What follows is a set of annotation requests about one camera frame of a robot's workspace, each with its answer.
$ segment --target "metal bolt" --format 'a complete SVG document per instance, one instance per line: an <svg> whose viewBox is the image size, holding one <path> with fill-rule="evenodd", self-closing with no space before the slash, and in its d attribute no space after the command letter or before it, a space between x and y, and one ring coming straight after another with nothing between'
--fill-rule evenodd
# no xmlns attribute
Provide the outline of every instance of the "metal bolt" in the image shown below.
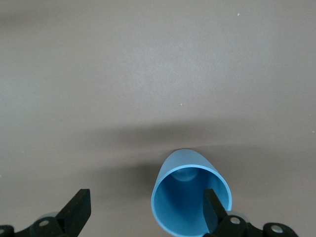
<svg viewBox="0 0 316 237"><path fill-rule="evenodd" d="M44 220L44 221L42 221L42 222L39 223L39 226L40 226L40 227L43 227L43 226L48 225L48 223L49 223L49 221Z"/></svg>
<svg viewBox="0 0 316 237"><path fill-rule="evenodd" d="M238 219L237 217L232 217L231 218L231 222L235 225L239 225L240 224L240 219Z"/></svg>
<svg viewBox="0 0 316 237"><path fill-rule="evenodd" d="M271 230L273 230L275 233L278 233L278 234L282 234L283 233L282 228L280 226L277 226L277 225L271 226Z"/></svg>

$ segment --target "blue cup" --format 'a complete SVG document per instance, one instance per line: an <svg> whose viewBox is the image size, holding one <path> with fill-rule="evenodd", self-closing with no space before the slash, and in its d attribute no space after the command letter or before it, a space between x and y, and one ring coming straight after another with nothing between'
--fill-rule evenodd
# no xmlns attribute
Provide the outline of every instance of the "blue cup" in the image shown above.
<svg viewBox="0 0 316 237"><path fill-rule="evenodd" d="M176 237L202 237L208 232L203 194L213 189L224 208L232 194L218 171L201 154L181 149L163 163L152 194L152 211L159 225Z"/></svg>

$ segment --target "light blue plastic cup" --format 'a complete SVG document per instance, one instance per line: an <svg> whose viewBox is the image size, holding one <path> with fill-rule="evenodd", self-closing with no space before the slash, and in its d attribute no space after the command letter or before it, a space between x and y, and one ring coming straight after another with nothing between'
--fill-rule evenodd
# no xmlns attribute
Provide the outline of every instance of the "light blue plastic cup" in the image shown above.
<svg viewBox="0 0 316 237"><path fill-rule="evenodd" d="M214 166L195 151L173 152L163 163L152 194L152 211L159 225L176 237L202 237L208 232L203 216L207 188L231 210L231 191Z"/></svg>

